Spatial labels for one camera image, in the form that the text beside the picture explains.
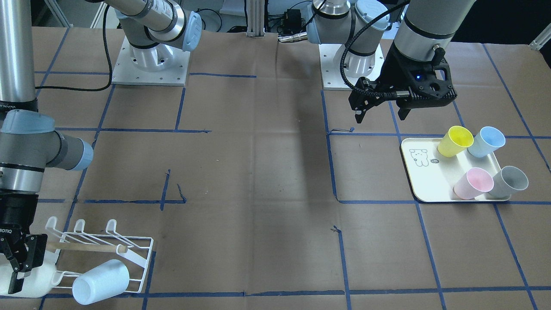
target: blue cup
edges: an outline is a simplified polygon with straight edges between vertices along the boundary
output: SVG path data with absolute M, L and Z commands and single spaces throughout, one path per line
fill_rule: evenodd
M 475 157 L 484 157 L 505 145 L 505 136 L 501 131 L 491 126 L 483 127 L 474 137 L 473 145 L 468 148 Z

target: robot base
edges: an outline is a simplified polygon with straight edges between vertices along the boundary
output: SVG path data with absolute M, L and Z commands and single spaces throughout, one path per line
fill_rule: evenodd
M 113 84 L 185 86 L 190 52 L 167 46 L 174 53 L 174 63 L 161 71 L 149 72 L 138 68 L 132 61 L 131 47 L 125 38 L 113 70 Z
M 350 90 L 346 84 L 344 84 L 341 77 L 339 66 L 341 63 L 342 53 L 336 55 L 342 44 L 320 44 L 320 64 L 321 64 L 321 78 L 323 81 L 324 90 Z M 381 46 L 377 47 L 375 51 L 375 65 L 373 69 L 366 76 L 370 81 L 376 80 L 381 74 L 381 67 L 384 62 Z M 356 84 L 358 77 L 347 76 L 352 85 Z

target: white wire rack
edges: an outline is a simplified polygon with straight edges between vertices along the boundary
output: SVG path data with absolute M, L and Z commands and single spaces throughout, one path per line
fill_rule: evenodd
M 127 293 L 140 293 L 143 289 L 145 282 L 145 276 L 149 269 L 149 263 L 151 261 L 151 254 L 153 252 L 153 238 L 150 237 L 130 237 L 123 236 L 116 231 L 117 221 L 109 220 L 105 227 L 107 234 L 90 234 L 84 232 L 84 225 L 86 222 L 83 219 L 77 220 L 74 225 L 73 232 L 61 232 L 56 229 L 57 217 L 52 216 L 46 223 L 46 230 L 56 236 L 61 243 L 81 243 L 90 245 L 114 245 L 116 246 L 116 254 L 121 256 L 134 264 L 143 268 L 142 277 L 140 279 L 130 279 L 131 282 L 139 283 L 139 288 L 135 291 L 128 290 Z M 139 243 L 148 243 L 146 246 L 140 246 Z M 137 254 L 132 249 L 140 249 L 147 251 L 146 257 Z M 57 249 L 56 254 L 59 254 L 61 250 Z M 52 283 L 55 288 L 71 288 L 70 286 L 58 286 L 64 277 L 78 277 L 81 275 L 78 272 L 61 271 L 58 270 L 52 277 Z

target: white tray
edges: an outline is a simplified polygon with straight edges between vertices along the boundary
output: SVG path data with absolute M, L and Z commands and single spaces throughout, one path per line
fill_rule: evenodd
M 507 201 L 482 194 L 471 200 L 459 198 L 453 186 L 471 168 L 480 167 L 495 175 L 501 167 L 494 153 L 483 158 L 472 156 L 467 150 L 448 158 L 436 149 L 441 138 L 407 138 L 401 150 L 413 194 L 423 202 Z

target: gray cup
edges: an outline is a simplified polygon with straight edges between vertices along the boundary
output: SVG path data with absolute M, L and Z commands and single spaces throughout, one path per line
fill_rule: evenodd
M 497 198 L 505 198 L 525 190 L 527 187 L 528 178 L 522 170 L 513 166 L 505 166 L 494 176 L 494 188 L 488 193 Z

